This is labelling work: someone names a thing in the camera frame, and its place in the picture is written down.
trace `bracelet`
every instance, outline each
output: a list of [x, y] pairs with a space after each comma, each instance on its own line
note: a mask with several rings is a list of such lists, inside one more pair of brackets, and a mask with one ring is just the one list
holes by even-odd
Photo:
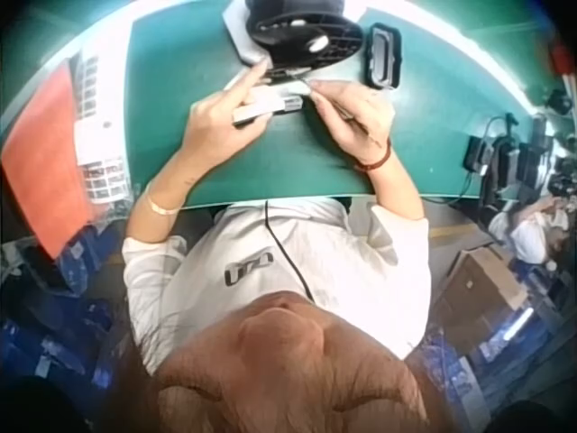
[[380, 167], [382, 167], [383, 165], [385, 165], [385, 162], [387, 162], [390, 158], [390, 154], [391, 154], [391, 144], [390, 144], [390, 139], [387, 140], [387, 153], [385, 153], [385, 156], [383, 156], [382, 160], [375, 162], [374, 164], [368, 164], [368, 165], [364, 165], [364, 164], [360, 164], [359, 162], [357, 162], [356, 164], [354, 164], [354, 169], [357, 171], [362, 171], [362, 172], [367, 172], [367, 171], [371, 171], [371, 170], [377, 170]]
[[151, 198], [151, 184], [150, 184], [150, 182], [148, 185], [146, 185], [146, 189], [144, 190], [144, 195], [146, 196], [146, 200], [148, 201], [148, 204], [151, 207], [152, 212], [154, 212], [155, 214], [162, 215], [163, 217], [167, 217], [167, 216], [171, 216], [171, 215], [176, 215], [181, 210], [181, 207], [179, 207], [178, 209], [165, 209], [164, 207], [160, 207], [159, 205], [154, 203], [152, 201], [152, 198]]

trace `white shirt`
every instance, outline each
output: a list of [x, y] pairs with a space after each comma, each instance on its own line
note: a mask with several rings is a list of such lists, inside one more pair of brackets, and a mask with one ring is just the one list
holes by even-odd
[[[318, 307], [405, 358], [425, 333], [431, 276], [428, 221], [369, 205], [365, 238], [353, 235], [330, 198], [269, 201], [275, 236], [302, 273]], [[124, 241], [124, 281], [136, 341], [153, 372], [175, 347], [260, 296], [306, 296], [265, 227], [264, 201], [230, 206], [186, 255], [186, 242]]]
[[490, 221], [489, 232], [519, 260], [525, 263], [541, 264], [548, 260], [545, 230], [556, 226], [566, 230], [568, 225], [568, 216], [562, 210], [557, 210], [554, 216], [535, 212], [509, 233], [508, 214], [499, 212]]

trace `red bracelet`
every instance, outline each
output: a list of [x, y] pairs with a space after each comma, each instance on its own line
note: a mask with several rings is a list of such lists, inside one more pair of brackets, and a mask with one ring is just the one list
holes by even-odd
[[391, 144], [390, 144], [390, 139], [387, 140], [387, 153], [385, 153], [385, 156], [383, 156], [382, 160], [375, 162], [374, 164], [368, 164], [368, 165], [364, 165], [364, 164], [360, 164], [359, 162], [357, 162], [356, 164], [354, 164], [354, 169], [357, 171], [362, 171], [362, 172], [367, 172], [367, 171], [371, 171], [371, 170], [377, 170], [380, 167], [382, 167], [383, 165], [385, 165], [385, 162], [387, 162], [390, 158], [390, 154], [391, 154]]

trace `cardboard box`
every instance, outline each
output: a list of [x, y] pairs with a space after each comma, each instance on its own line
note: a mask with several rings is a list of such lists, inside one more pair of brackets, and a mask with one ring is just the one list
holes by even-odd
[[515, 258], [515, 255], [511, 251], [505, 249], [496, 242], [489, 245], [489, 249], [491, 250], [492, 253], [497, 255], [497, 257], [499, 257], [500, 260], [504, 262], [507, 266], [509, 266], [512, 260]]
[[526, 300], [525, 287], [489, 247], [461, 251], [432, 318], [457, 352], [466, 355], [491, 338]]

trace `small tool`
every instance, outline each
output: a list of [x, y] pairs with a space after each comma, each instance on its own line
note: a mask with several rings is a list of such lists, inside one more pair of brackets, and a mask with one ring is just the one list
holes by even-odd
[[[293, 78], [296, 79], [298, 81], [301, 81], [302, 83], [305, 83], [305, 85], [307, 85], [307, 87], [310, 89], [311, 92], [313, 92], [313, 88], [310, 87], [310, 85], [307, 83], [307, 81], [304, 78], [301, 78], [295, 74], [293, 74], [291, 71], [287, 71], [287, 74]], [[332, 103], [334, 108], [336, 108], [336, 111], [339, 112], [339, 115], [341, 115], [341, 117], [343, 118], [344, 121], [349, 122], [351, 124], [355, 124], [356, 126], [359, 127], [359, 129], [361, 129], [361, 131], [363, 131], [365, 134], [369, 135], [369, 131], [367, 131], [367, 128], [363, 125], [360, 124], [353, 115], [351, 115], [350, 113], [348, 113], [344, 108], [342, 108], [341, 106], [339, 106], [338, 104], [336, 104], [335, 102]]]

